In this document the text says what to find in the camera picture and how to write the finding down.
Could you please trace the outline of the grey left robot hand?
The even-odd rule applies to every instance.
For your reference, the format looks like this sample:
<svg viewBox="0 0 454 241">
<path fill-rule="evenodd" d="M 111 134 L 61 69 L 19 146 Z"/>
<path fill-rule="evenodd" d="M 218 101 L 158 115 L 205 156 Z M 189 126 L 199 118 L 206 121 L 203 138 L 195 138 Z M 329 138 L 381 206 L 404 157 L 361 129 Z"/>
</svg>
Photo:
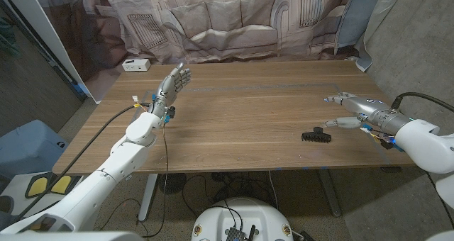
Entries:
<svg viewBox="0 0 454 241">
<path fill-rule="evenodd" d="M 191 70 L 184 68 L 183 63 L 179 63 L 158 86 L 155 101 L 148 108 L 148 113 L 159 118 L 163 117 L 175 102 L 177 94 L 190 83 L 191 75 Z"/>
</svg>

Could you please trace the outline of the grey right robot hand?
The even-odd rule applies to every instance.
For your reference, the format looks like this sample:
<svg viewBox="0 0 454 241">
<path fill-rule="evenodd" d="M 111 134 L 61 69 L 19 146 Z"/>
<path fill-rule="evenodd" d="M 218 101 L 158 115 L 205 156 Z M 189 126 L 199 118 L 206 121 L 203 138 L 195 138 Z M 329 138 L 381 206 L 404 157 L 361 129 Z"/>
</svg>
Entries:
<svg viewBox="0 0 454 241">
<path fill-rule="evenodd" d="M 359 128 L 363 123 L 375 125 L 383 133 L 396 135 L 407 123 L 410 117 L 392 110 L 383 101 L 358 97 L 348 92 L 341 92 L 334 96 L 328 96 L 325 102 L 337 103 L 352 113 L 353 117 L 340 117 L 324 123 L 326 127 L 338 126 L 340 128 Z"/>
</svg>

